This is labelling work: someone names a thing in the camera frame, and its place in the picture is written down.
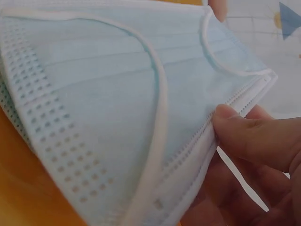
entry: ear loop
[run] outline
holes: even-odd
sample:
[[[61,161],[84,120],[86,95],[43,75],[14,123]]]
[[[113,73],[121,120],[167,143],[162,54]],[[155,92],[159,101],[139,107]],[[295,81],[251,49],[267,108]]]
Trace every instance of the ear loop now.
[[[213,15],[213,11],[210,7],[208,7],[208,13],[205,16],[205,19],[203,21],[203,27],[202,27],[202,39],[203,39],[203,43],[205,46],[205,49],[207,50],[209,56],[213,59],[214,63],[221,69],[223,69],[224,71],[231,73],[231,74],[236,74],[238,76],[249,76],[249,75],[266,75],[272,72],[271,69],[264,69],[261,71],[257,71],[257,72],[245,72],[245,71],[236,71],[233,68],[225,65],[224,63],[222,63],[214,54],[214,52],[211,50],[211,47],[209,45],[208,42],[208,38],[207,38],[207,33],[208,33],[208,26],[209,26],[209,20]]]
[[[143,223],[144,216],[147,213],[149,203],[152,199],[152,192],[157,184],[160,176],[165,144],[167,140],[167,80],[165,76],[164,67],[160,61],[157,52],[152,44],[143,37],[135,29],[128,27],[119,22],[115,22],[108,18],[94,16],[91,14],[80,12],[47,12],[40,10],[32,10],[27,8],[6,8],[1,12],[1,16],[37,19],[37,20],[50,20],[50,21],[63,21],[73,19],[88,19],[100,21],[102,23],[112,25],[124,31],[131,33],[136,37],[148,50],[150,57],[154,61],[156,71],[158,73],[159,94],[158,104],[155,118],[154,131],[152,141],[150,144],[148,158],[143,169],[138,187],[135,195],[132,198],[130,206],[120,224],[120,226],[140,226]]]

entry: orange surface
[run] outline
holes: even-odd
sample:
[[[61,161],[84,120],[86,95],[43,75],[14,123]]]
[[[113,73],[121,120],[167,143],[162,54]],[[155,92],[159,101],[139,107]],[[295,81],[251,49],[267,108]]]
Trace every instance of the orange surface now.
[[[164,0],[200,5],[201,0]],[[85,226],[0,110],[0,225]]]

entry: surgical mask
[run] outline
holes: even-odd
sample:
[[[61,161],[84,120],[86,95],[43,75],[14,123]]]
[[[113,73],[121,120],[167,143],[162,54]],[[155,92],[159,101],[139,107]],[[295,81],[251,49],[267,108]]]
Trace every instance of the surgical mask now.
[[[26,8],[1,13],[5,100],[89,225],[175,225],[217,148],[215,107],[226,103],[244,116],[277,78],[209,7],[13,6]]]

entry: blue triangle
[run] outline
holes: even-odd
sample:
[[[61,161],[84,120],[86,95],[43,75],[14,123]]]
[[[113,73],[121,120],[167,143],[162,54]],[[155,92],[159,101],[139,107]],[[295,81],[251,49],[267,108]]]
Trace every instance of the blue triangle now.
[[[291,10],[283,3],[279,3],[282,23],[282,36],[287,39],[299,27],[301,27],[301,16]]]

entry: hand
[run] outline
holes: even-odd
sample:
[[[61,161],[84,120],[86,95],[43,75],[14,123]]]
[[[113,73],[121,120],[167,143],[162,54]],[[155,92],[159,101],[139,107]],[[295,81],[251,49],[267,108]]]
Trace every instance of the hand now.
[[[216,18],[223,22],[228,12],[227,0],[208,0],[208,5],[213,9]]]
[[[216,153],[182,226],[301,225],[301,118],[273,120],[259,106],[247,118],[220,105],[214,129],[220,147],[269,211],[247,195]]]

